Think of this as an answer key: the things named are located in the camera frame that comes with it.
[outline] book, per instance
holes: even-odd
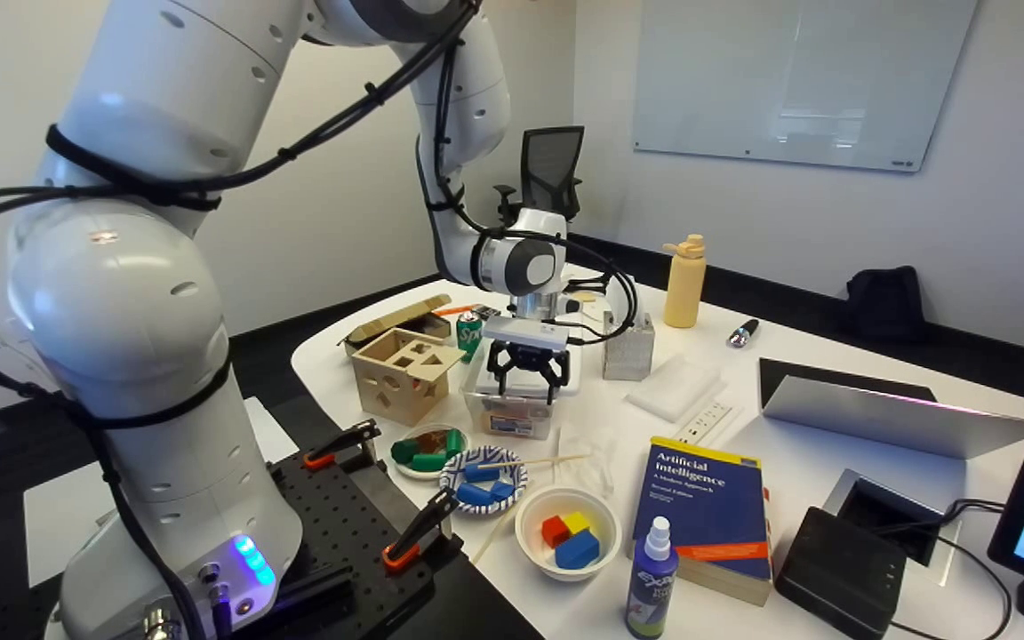
[[[634,546],[666,515],[680,575],[764,605],[771,591],[764,482],[756,460],[670,439],[652,443]]]

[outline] black chair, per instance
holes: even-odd
[[[507,227],[519,213],[519,205],[533,210],[556,210],[561,219],[579,213],[579,196],[574,196],[574,165],[583,151],[583,128],[527,128],[522,132],[522,151],[519,151],[519,192],[522,198],[512,204],[512,184],[493,184],[500,192],[500,223]]]

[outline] spray bottle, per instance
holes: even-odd
[[[667,328],[698,324],[701,285],[704,285],[704,239],[687,234],[667,265],[666,316],[660,316]]]
[[[674,588],[680,556],[667,539],[667,518],[655,515],[644,548],[634,552],[625,631],[641,640],[660,636],[667,595]]]

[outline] yellow bottle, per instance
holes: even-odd
[[[704,285],[704,239],[687,234],[674,245],[674,260],[667,265],[666,313],[660,313],[667,328],[698,324],[701,285]]]

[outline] whiteboard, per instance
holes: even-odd
[[[976,0],[644,0],[636,151],[922,171]]]

